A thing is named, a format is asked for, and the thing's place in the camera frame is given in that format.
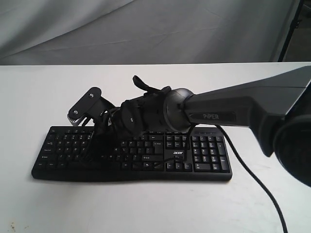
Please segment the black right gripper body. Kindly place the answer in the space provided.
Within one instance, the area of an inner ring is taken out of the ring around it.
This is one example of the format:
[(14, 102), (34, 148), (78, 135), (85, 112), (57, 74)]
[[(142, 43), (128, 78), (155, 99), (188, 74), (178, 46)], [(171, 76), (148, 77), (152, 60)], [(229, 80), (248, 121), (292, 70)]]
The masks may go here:
[(170, 130), (164, 113), (165, 98), (170, 87), (149, 90), (143, 96), (125, 100), (120, 107), (101, 97), (101, 120), (96, 120), (94, 132), (104, 136), (141, 136), (146, 132)]

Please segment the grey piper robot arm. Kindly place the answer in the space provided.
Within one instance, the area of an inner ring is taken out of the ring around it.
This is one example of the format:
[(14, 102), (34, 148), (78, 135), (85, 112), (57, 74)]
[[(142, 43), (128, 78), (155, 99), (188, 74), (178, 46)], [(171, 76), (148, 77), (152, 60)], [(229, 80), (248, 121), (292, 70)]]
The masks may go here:
[(144, 95), (119, 107), (99, 89), (84, 95), (84, 113), (97, 133), (126, 138), (148, 131), (187, 133), (198, 124), (248, 127), (264, 155), (274, 154), (294, 178), (311, 184), (310, 66), (201, 94), (156, 89), (137, 76), (133, 81)]

